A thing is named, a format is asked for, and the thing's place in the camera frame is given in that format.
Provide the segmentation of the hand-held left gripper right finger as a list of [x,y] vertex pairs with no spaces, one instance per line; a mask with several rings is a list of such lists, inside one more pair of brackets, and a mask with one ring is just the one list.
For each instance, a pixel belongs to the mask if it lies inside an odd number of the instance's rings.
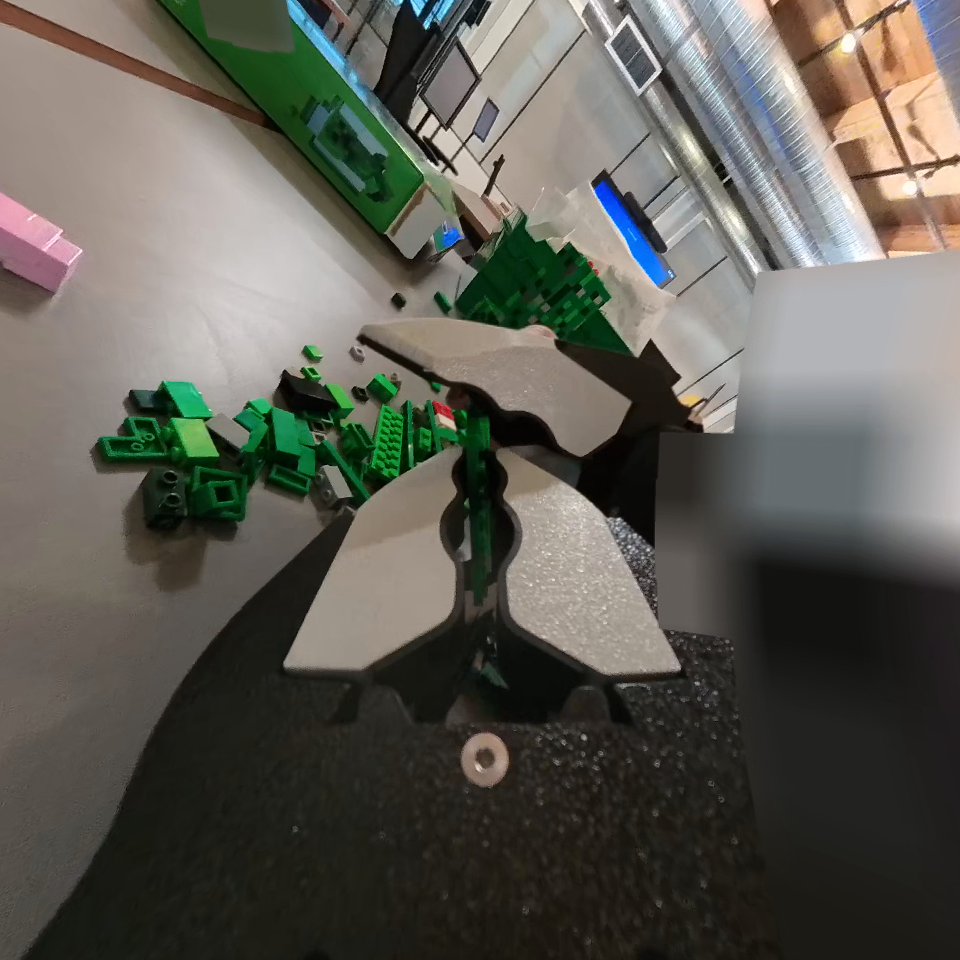
[[513,542],[499,611],[522,642],[602,682],[678,676],[682,667],[605,515],[518,453],[496,452]]

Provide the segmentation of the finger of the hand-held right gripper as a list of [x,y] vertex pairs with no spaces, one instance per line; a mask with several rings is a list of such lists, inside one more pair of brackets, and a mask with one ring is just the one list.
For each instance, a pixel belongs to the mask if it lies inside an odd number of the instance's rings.
[[616,437],[630,400],[554,338],[461,318],[363,325],[359,342],[410,372],[458,388],[512,431],[517,446],[586,458]]

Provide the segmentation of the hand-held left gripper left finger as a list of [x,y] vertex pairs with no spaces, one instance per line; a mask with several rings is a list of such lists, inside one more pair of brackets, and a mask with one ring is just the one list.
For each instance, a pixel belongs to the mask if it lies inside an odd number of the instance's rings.
[[369,498],[283,661],[291,675],[371,678],[460,614],[460,557],[446,528],[460,501],[450,448]]

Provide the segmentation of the green checkered brick assembly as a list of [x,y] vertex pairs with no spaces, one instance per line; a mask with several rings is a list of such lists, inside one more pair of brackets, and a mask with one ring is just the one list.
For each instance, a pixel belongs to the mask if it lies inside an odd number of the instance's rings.
[[474,407],[457,412],[463,450],[465,501],[469,516],[469,581],[477,611],[485,608],[495,580],[495,456],[489,418]]

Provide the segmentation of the white paper bag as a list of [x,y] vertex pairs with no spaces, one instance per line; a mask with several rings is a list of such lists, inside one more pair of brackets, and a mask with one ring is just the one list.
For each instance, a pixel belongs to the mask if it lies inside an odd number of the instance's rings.
[[608,294],[601,314],[629,353],[640,355],[675,295],[649,277],[594,187],[585,181],[566,194],[555,186],[543,187],[527,214],[525,229],[555,253],[571,247],[586,262]]

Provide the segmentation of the green brick model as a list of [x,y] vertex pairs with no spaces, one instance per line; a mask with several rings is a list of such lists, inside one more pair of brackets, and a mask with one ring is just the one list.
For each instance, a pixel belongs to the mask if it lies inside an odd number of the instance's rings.
[[629,355],[604,313],[612,296],[593,264],[566,241],[535,239],[517,208],[503,218],[471,261],[474,277],[456,296],[463,318],[521,330],[539,325],[559,341]]

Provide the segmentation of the large display screen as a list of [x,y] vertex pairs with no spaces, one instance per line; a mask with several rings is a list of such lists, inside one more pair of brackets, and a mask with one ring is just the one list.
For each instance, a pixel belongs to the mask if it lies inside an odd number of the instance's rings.
[[591,189],[626,243],[630,255],[657,288],[665,289],[675,279],[675,272],[665,258],[666,241],[634,194],[622,192],[607,170],[594,176]]

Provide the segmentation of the glossy black toy brick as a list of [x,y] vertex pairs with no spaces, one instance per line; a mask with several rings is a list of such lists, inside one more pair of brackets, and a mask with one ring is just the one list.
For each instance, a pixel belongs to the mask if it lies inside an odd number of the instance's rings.
[[326,416],[339,407],[330,389],[322,383],[294,375],[289,369],[280,374],[277,390],[294,411],[306,411]]

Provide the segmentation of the dark green studded toy brick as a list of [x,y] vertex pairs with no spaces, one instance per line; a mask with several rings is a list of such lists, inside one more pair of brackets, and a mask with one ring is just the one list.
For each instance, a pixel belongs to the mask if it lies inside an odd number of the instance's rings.
[[153,466],[140,485],[147,528],[172,531],[188,515],[186,474],[171,466]]

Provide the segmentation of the pile of green toy bricks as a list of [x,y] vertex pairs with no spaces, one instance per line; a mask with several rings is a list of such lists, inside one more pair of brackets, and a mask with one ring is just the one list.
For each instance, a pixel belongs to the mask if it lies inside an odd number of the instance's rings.
[[144,478],[156,466],[183,472],[188,514],[180,527],[188,520],[243,522],[259,481],[296,499],[315,498],[324,510],[352,510],[460,442],[456,414],[463,410],[439,398],[439,382],[429,383],[435,396],[417,405],[400,401],[396,372],[347,388],[325,377],[317,345],[307,343],[301,355],[304,362],[286,370],[327,387],[339,402],[330,414],[291,409],[278,387],[274,399],[255,397],[235,414],[216,413],[194,383],[163,380],[129,392],[130,414],[95,450],[111,466],[144,466]]

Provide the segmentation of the black framed monitor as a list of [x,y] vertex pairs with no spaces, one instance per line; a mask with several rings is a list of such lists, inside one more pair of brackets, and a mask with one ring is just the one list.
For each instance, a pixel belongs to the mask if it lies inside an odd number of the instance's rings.
[[421,85],[418,98],[438,126],[449,129],[481,82],[462,41],[454,38],[443,50],[438,64],[431,68]]

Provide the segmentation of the green toy set box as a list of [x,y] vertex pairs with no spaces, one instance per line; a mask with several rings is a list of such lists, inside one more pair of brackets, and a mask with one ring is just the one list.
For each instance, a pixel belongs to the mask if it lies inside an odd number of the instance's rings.
[[403,258],[463,239],[451,182],[369,90],[306,2],[269,2],[283,44],[234,43],[242,2],[158,5]]

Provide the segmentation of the white air vent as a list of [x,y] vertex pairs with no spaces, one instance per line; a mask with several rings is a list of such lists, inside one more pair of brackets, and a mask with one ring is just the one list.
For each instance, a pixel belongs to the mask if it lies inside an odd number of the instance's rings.
[[663,64],[630,15],[615,27],[604,47],[614,67],[637,97],[641,97],[663,73]]

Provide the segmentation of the pink toy pig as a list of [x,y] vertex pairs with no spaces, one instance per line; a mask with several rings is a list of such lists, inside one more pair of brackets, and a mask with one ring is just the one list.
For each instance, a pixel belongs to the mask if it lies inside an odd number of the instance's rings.
[[75,273],[83,250],[63,230],[1,194],[1,266],[4,271],[58,294]]

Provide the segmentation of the silver ceiling duct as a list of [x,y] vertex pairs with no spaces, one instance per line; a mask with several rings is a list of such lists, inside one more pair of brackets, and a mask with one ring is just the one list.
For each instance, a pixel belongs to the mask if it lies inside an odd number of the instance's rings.
[[777,267],[885,257],[766,2],[583,2],[582,18],[604,42],[635,27]]

